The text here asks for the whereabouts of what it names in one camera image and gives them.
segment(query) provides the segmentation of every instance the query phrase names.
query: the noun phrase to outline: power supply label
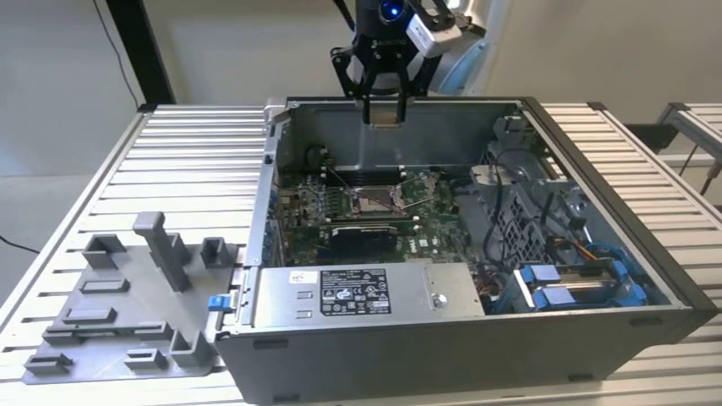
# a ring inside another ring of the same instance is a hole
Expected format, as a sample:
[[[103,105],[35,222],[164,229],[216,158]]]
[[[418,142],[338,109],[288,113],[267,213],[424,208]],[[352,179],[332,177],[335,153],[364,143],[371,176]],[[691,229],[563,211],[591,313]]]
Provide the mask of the power supply label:
[[[386,269],[320,272],[323,315],[388,315],[391,296]]]

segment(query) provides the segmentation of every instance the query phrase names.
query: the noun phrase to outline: aluminum extrusion table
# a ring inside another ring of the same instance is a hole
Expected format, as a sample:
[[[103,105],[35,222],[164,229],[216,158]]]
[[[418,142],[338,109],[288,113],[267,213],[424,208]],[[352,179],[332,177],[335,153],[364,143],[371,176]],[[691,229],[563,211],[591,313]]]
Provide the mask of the aluminum extrusion table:
[[[722,216],[614,116],[587,104],[545,105],[550,115],[722,307]],[[190,244],[224,237],[246,245],[266,138],[263,107],[160,106],[135,116],[70,214],[0,309],[0,402],[114,400],[124,404],[243,402],[219,365],[208,376],[27,386],[23,364],[40,345],[86,267],[92,233],[126,245],[139,211],[164,211]],[[603,382],[330,404],[658,405],[722,399],[722,316],[677,345],[645,350]]]
[[[722,104],[669,103],[658,122],[671,124],[722,161]]]

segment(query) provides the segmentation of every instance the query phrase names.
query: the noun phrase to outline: circuit board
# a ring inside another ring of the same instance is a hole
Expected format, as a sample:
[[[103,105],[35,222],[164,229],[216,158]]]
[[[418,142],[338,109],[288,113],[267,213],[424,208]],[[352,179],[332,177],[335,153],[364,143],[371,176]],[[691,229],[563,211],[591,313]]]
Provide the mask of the circuit board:
[[[394,185],[327,187],[312,177],[291,184],[278,214],[286,266],[474,263],[449,179],[439,173],[408,171]]]

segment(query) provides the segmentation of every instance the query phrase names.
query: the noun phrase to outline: black pole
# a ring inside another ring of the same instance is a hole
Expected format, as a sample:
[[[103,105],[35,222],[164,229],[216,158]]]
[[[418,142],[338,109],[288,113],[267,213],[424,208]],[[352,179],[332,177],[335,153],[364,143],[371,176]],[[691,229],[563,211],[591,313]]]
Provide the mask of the black pole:
[[[356,24],[354,22],[354,16],[351,15],[351,11],[348,11],[347,2],[343,0],[332,0],[334,4],[336,4],[336,8],[339,9],[340,16],[343,17],[343,20],[347,22],[348,28],[351,31],[355,31]]]
[[[175,104],[143,0],[106,0],[148,104]]]

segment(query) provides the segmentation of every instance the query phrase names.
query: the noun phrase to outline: gray 3d printed holder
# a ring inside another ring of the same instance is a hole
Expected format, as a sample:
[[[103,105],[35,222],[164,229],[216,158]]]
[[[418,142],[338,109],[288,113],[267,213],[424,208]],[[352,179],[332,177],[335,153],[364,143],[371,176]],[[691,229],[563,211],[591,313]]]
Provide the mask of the gray 3d printed holder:
[[[223,239],[186,246],[164,214],[138,215],[148,247],[96,234],[90,266],[43,344],[25,362],[27,384],[206,375],[215,348],[203,334],[208,297],[230,288],[238,247]]]

